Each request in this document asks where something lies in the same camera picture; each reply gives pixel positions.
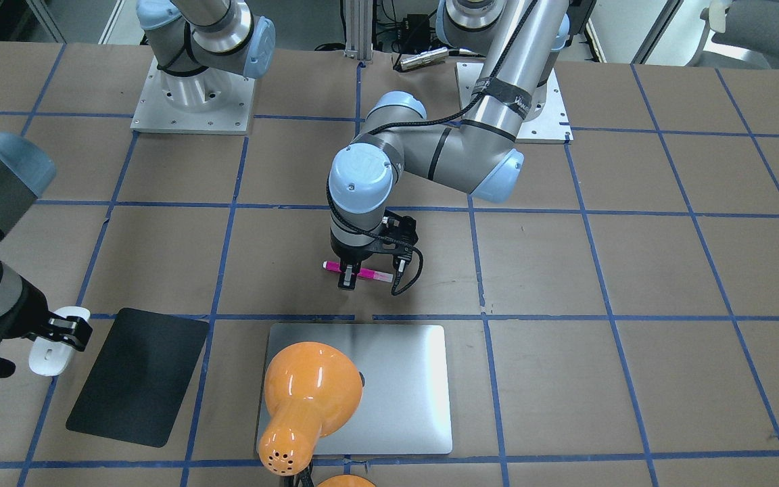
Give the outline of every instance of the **chair backrest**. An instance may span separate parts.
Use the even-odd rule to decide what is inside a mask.
[[[779,59],[779,0],[736,0],[726,15],[726,32],[712,41]]]

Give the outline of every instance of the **orange lamp shade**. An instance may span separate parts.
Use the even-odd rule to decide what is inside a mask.
[[[374,484],[356,475],[338,475],[322,481],[318,487],[375,487]]]
[[[300,342],[269,363],[263,396],[272,419],[260,437],[260,461],[272,473],[290,476],[311,463],[318,438],[333,434],[353,416],[362,380],[342,352]]]

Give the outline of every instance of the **blue joint cap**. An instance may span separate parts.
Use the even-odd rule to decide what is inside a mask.
[[[563,49],[567,44],[567,37],[569,36],[569,16],[563,14],[563,20],[561,21],[561,27],[557,30],[557,35],[554,36],[554,45],[552,46],[552,52],[558,52]]]
[[[56,166],[50,157],[37,145],[13,133],[0,132],[0,161],[36,198],[41,197],[56,176]]]
[[[268,18],[259,18],[248,43],[248,59],[242,75],[246,78],[262,78],[269,71],[275,52],[275,24]]]
[[[333,160],[330,195],[346,212],[372,212],[390,196],[392,171],[389,157],[374,145],[351,144]]]
[[[491,203],[504,203],[516,187],[516,180],[519,179],[523,163],[525,163],[525,155],[516,149],[511,149],[504,160],[500,161],[479,183],[477,189],[473,190],[471,196]]]
[[[181,18],[182,13],[169,0],[137,0],[137,18],[142,30],[155,30]]]
[[[438,13],[435,16],[435,33],[442,43],[445,43],[447,46],[452,46],[452,44],[446,40],[446,31],[443,28],[444,12],[446,12],[446,0],[441,0],[438,2]]]
[[[375,107],[371,109],[369,115],[378,108],[391,106],[410,108],[420,114],[420,117],[423,117],[423,120],[426,119],[426,107],[423,103],[421,103],[419,99],[415,99],[414,95],[403,91],[390,91],[389,93],[384,93],[383,96],[381,96],[381,99],[378,99]]]

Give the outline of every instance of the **gray chair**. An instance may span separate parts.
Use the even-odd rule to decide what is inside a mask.
[[[699,17],[705,20],[705,31],[687,66],[779,69],[779,0],[712,0]],[[736,59],[706,51],[712,30],[712,43],[742,47],[753,55]]]

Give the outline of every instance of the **blue grid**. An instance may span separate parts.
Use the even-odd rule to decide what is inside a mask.
[[[24,129],[22,129],[22,134],[25,135],[25,133],[28,130],[28,127],[31,124],[31,121],[34,119],[34,117],[41,116],[41,117],[49,117],[49,116],[55,116],[55,117],[102,117],[102,118],[130,118],[132,115],[130,114],[92,114],[92,113],[53,113],[53,112],[40,112],[38,108],[40,107],[41,101],[43,100],[43,96],[45,95],[47,91],[47,87],[49,86],[50,81],[53,78],[53,75],[55,74],[56,68],[59,65],[59,62],[61,61],[62,55],[64,53],[64,50],[67,46],[63,45],[60,52],[58,53],[55,62],[53,63],[53,67],[50,69],[49,76],[47,77],[46,83],[44,83],[43,88],[41,89],[41,92],[38,95],[37,101],[34,103],[34,107],[30,112],[10,112],[10,111],[0,111],[0,115],[12,115],[12,116],[25,116],[27,117],[26,123],[24,125]],[[256,119],[277,119],[277,120],[315,120],[315,121],[346,121],[346,122],[352,122],[356,126],[356,130],[359,130],[359,126],[361,124],[362,116],[361,116],[361,110],[360,110],[360,101],[361,101],[361,85],[362,85],[362,69],[365,68],[364,64],[359,64],[358,67],[356,67],[356,114],[355,117],[351,118],[344,118],[344,117],[309,117],[309,116],[288,116],[288,115],[272,115],[272,114],[257,114],[254,118]],[[757,214],[757,213],[696,213],[692,209],[692,204],[690,204],[690,200],[686,195],[686,192],[684,191],[684,186],[681,183],[680,176],[678,175],[678,171],[676,167],[674,166],[674,161],[671,159],[671,154],[669,152],[669,149],[667,147],[667,143],[665,142],[665,139],[663,135],[666,135],[667,133],[677,133],[677,135],[707,135],[707,136],[714,136],[714,137],[749,137],[751,138],[751,141],[754,142],[755,147],[757,148],[758,154],[763,160],[763,163],[765,164],[766,169],[769,172],[769,175],[771,176],[773,182],[775,183],[777,190],[779,191],[779,182],[776,179],[776,175],[774,175],[773,170],[770,167],[770,164],[767,161],[767,158],[765,157],[763,151],[760,148],[760,145],[758,144],[757,139],[759,138],[779,138],[779,133],[754,133],[751,130],[751,127],[749,127],[747,121],[745,120],[744,114],[742,114],[740,108],[738,107],[738,103],[736,103],[734,97],[732,96],[732,93],[729,90],[729,87],[726,84],[726,81],[724,80],[723,76],[717,72],[717,76],[720,79],[721,83],[723,84],[724,90],[726,90],[727,95],[730,98],[730,101],[732,101],[732,104],[734,108],[736,109],[736,113],[738,113],[739,117],[742,120],[742,123],[744,123],[746,131],[745,133],[712,133],[712,132],[693,132],[693,131],[669,131],[669,130],[661,130],[659,128],[659,125],[657,123],[655,114],[653,113],[653,109],[647,99],[645,89],[642,86],[640,79],[636,73],[636,69],[631,66],[631,69],[633,70],[634,77],[636,77],[636,82],[638,84],[638,87],[640,89],[640,93],[642,95],[643,100],[646,103],[647,110],[651,116],[651,119],[653,121],[653,124],[655,125],[655,129],[609,129],[608,127],[584,127],[584,126],[573,126],[573,130],[579,130],[579,131],[587,131],[587,130],[596,130],[596,131],[608,131],[608,132],[626,132],[626,133],[657,133],[659,138],[661,139],[661,144],[664,149],[665,154],[667,154],[667,158],[669,160],[671,169],[673,169],[673,173],[676,179],[676,182],[679,185],[682,197],[684,198],[684,203],[686,203],[687,212],[621,212],[620,210],[587,210],[584,205],[584,199],[582,198],[582,191],[580,186],[578,185],[577,178],[575,177],[575,166],[573,164],[571,151],[569,151],[569,146],[565,145],[565,152],[569,164],[569,169],[571,169],[571,174],[574,180],[575,185],[575,191],[576,196],[578,198],[579,203],[579,210],[562,210],[562,209],[513,209],[513,208],[476,208],[473,206],[473,200],[471,200],[470,197],[467,198],[467,207],[433,207],[433,206],[405,206],[405,207],[395,207],[393,210],[428,210],[429,212],[468,212],[469,218],[470,218],[470,225],[471,225],[471,235],[473,240],[473,255],[474,255],[474,265],[475,265],[475,271],[477,275],[477,283],[478,283],[478,290],[479,290],[479,303],[482,309],[485,309],[485,290],[483,287],[483,280],[482,280],[482,274],[481,274],[481,268],[480,268],[480,262],[479,262],[479,244],[477,241],[477,235],[476,235],[476,222],[475,222],[475,216],[477,213],[495,213],[495,212],[505,212],[505,213],[559,213],[559,214],[577,214],[582,217],[582,220],[584,220],[585,230],[588,237],[588,243],[590,243],[590,249],[592,253],[592,257],[594,259],[594,267],[596,267],[597,271],[597,277],[598,281],[600,283],[600,290],[603,293],[603,302],[606,306],[607,313],[605,315],[487,315],[485,311],[481,312],[479,315],[373,315],[373,318],[375,321],[433,321],[433,320],[470,320],[470,321],[481,321],[483,323],[483,331],[484,331],[484,337],[486,341],[486,354],[488,355],[488,364],[489,364],[489,376],[490,376],[490,382],[492,387],[492,402],[494,402],[494,415],[495,415],[495,424],[496,424],[496,434],[498,438],[498,455],[497,456],[476,456],[476,457],[461,457],[461,459],[451,459],[451,457],[380,457],[379,459],[371,459],[368,461],[371,465],[454,465],[454,463],[498,463],[501,467],[501,474],[502,474],[502,484],[504,487],[510,486],[510,478],[509,478],[509,472],[508,472],[508,465],[510,463],[549,463],[549,462],[610,462],[610,461],[630,461],[630,460],[636,460],[636,461],[645,461],[649,473],[651,476],[651,481],[653,485],[657,485],[657,478],[656,478],[656,472],[655,472],[655,465],[653,465],[653,461],[655,460],[667,460],[667,459],[739,459],[739,457],[779,457],[779,450],[731,450],[731,451],[682,451],[682,453],[656,453],[656,451],[651,451],[650,447],[647,442],[646,437],[646,431],[645,426],[643,422],[643,418],[641,416],[639,404],[636,398],[636,391],[634,391],[633,386],[633,380],[630,374],[630,370],[627,366],[627,360],[625,359],[625,354],[623,351],[623,346],[621,344],[621,336],[619,336],[618,329],[616,327],[616,321],[729,321],[733,324],[733,327],[736,331],[736,336],[738,336],[739,342],[742,346],[742,351],[745,353],[745,358],[748,362],[749,369],[751,370],[752,376],[755,380],[755,384],[757,384],[757,389],[760,393],[761,398],[763,399],[763,403],[765,404],[766,411],[769,414],[770,420],[772,425],[774,426],[774,429],[777,433],[778,440],[779,440],[779,426],[777,425],[777,421],[775,418],[775,415],[773,413],[773,410],[770,406],[769,398],[767,398],[767,395],[765,393],[765,390],[763,388],[763,385],[761,385],[761,380],[759,378],[759,375],[757,373],[757,370],[755,370],[755,365],[753,363],[751,354],[749,354],[749,349],[747,348],[744,336],[742,335],[741,327],[739,326],[739,323],[741,321],[779,321],[779,317],[768,317],[767,315],[765,317],[758,317],[758,315],[736,315],[732,311],[732,306],[730,306],[729,298],[726,295],[726,289],[724,289],[724,285],[722,283],[722,280],[720,279],[719,274],[717,273],[717,267],[713,261],[713,258],[711,256],[711,252],[709,252],[709,249],[707,247],[707,243],[705,241],[705,237],[702,234],[701,226],[699,226],[698,217],[699,216],[708,216],[709,218],[779,218],[779,214]],[[47,468],[182,468],[182,478],[181,478],[181,486],[186,487],[188,483],[188,477],[189,477],[189,469],[192,468],[217,468],[217,467],[235,467],[235,466],[252,466],[252,467],[259,467],[260,462],[256,459],[225,459],[225,460],[192,460],[191,456],[193,454],[194,450],[194,443],[195,443],[195,437],[197,437],[197,428],[198,428],[198,422],[199,422],[199,416],[200,416],[200,410],[201,410],[201,404],[203,401],[203,392],[204,392],[204,386],[206,381],[206,374],[208,372],[208,363],[210,362],[210,353],[211,353],[211,345],[212,345],[212,337],[213,337],[213,330],[214,330],[214,323],[218,320],[244,320],[244,321],[253,321],[253,320],[279,320],[279,321],[297,321],[297,320],[306,320],[306,321],[353,321],[354,317],[352,315],[225,315],[225,314],[219,314],[217,312],[218,308],[218,302],[220,299],[220,290],[222,289],[222,283],[223,283],[223,274],[225,273],[225,264],[226,264],[226,258],[227,253],[229,250],[229,243],[230,243],[230,237],[232,234],[232,228],[234,225],[235,220],[235,211],[238,209],[264,209],[264,208],[272,208],[272,209],[294,209],[294,210],[327,210],[327,206],[307,206],[307,204],[242,204],[238,203],[238,196],[239,191],[241,189],[241,179],[242,179],[242,173],[244,171],[245,167],[245,160],[246,160],[246,152],[247,152],[247,138],[243,142],[242,152],[241,152],[241,161],[239,170],[237,173],[237,180],[235,185],[235,192],[232,197],[232,200],[229,204],[207,204],[207,203],[166,203],[166,202],[137,202],[137,201],[118,201],[118,192],[120,191],[121,184],[124,180],[124,176],[126,176],[126,171],[128,168],[128,164],[130,162],[130,159],[133,154],[133,149],[136,145],[138,139],[138,135],[134,133],[130,147],[128,149],[126,159],[124,160],[121,172],[120,172],[120,178],[118,178],[117,185],[114,189],[114,194],[111,196],[111,200],[109,201],[72,201],[72,200],[40,200],[38,201],[38,204],[46,204],[46,206],[56,206],[56,204],[61,204],[62,206],[106,206],[108,207],[108,212],[106,212],[106,216],[108,219],[112,215],[112,211],[117,206],[170,206],[170,207],[211,207],[211,208],[229,208],[229,219],[228,219],[228,225],[227,230],[225,233],[225,243],[222,247],[222,258],[220,258],[219,262],[219,272],[218,272],[218,279],[216,283],[216,291],[214,291],[214,298],[212,303],[212,309],[209,315],[182,315],[182,317],[189,317],[193,319],[208,319],[210,321],[210,335],[207,339],[207,346],[204,352],[204,362],[200,374],[200,382],[198,385],[198,392],[197,392],[197,400],[195,400],[195,409],[192,416],[192,422],[191,422],[191,431],[189,431],[189,441],[187,444],[187,450],[185,458],[181,461],[173,460],[173,461],[124,461],[124,460],[92,460],[92,461],[35,461],[34,460],[34,450],[35,447],[37,447],[38,440],[41,435],[41,431],[43,431],[44,421],[46,420],[47,411],[49,410],[50,402],[52,401],[53,393],[55,392],[55,386],[56,386],[56,379],[52,379],[49,389],[47,389],[47,395],[44,401],[43,408],[41,408],[41,413],[39,415],[39,419],[37,421],[37,426],[35,426],[34,435],[30,444],[30,449],[28,449],[27,456],[24,460],[24,462],[0,462],[0,469],[21,469],[21,475],[18,481],[18,487],[22,487],[22,485],[25,484],[26,477],[28,475],[28,471],[30,469],[47,469]],[[726,305],[726,309],[728,314],[727,315],[615,315],[612,313],[611,304],[609,302],[609,294],[605,287],[605,280],[603,277],[603,271],[600,268],[599,265],[599,258],[596,253],[596,244],[594,243],[593,234],[590,230],[590,222],[588,222],[588,215],[634,215],[634,216],[689,216],[689,218],[692,219],[694,227],[697,231],[697,234],[699,236],[699,241],[701,241],[702,247],[705,251],[706,258],[708,259],[708,262],[711,266],[711,272],[714,274],[714,277],[717,281],[718,289],[720,290],[721,296],[723,297],[724,304]],[[93,268],[95,268],[95,263],[97,262],[98,253],[100,250],[100,246],[103,243],[104,235],[106,232],[106,225],[102,225],[102,228],[99,232],[98,239],[95,244],[95,249],[93,250],[92,258],[90,259],[90,263],[87,266],[86,274],[84,275],[84,280],[80,288],[80,295],[78,295],[77,304],[80,305],[82,302],[87,285],[89,284],[89,279],[92,275]],[[102,312],[97,312],[96,314],[93,314],[94,319],[113,319],[115,318],[114,314],[103,314]],[[559,320],[585,320],[585,321],[608,321],[610,324],[610,327],[613,332],[613,336],[615,338],[615,345],[617,346],[619,358],[621,359],[621,366],[623,368],[623,372],[625,375],[625,380],[627,380],[628,383],[628,394],[630,394],[631,401],[633,403],[634,407],[634,413],[636,414],[636,419],[639,425],[640,429],[640,437],[643,444],[643,453],[627,453],[627,454],[599,454],[599,455],[537,455],[537,456],[509,456],[506,453],[506,447],[504,447],[504,435],[503,435],[503,425],[501,422],[501,410],[500,410],[500,395],[498,395],[498,383],[497,383],[497,375],[495,371],[494,366],[494,348],[492,347],[492,341],[491,341],[491,329],[489,326],[490,321],[501,321],[501,320],[526,320],[526,321],[559,321]],[[316,465],[318,466],[343,466],[344,471],[346,473],[350,472],[350,466],[352,465],[358,465],[362,462],[355,462],[350,460],[350,456],[345,456],[342,459],[317,459]]]

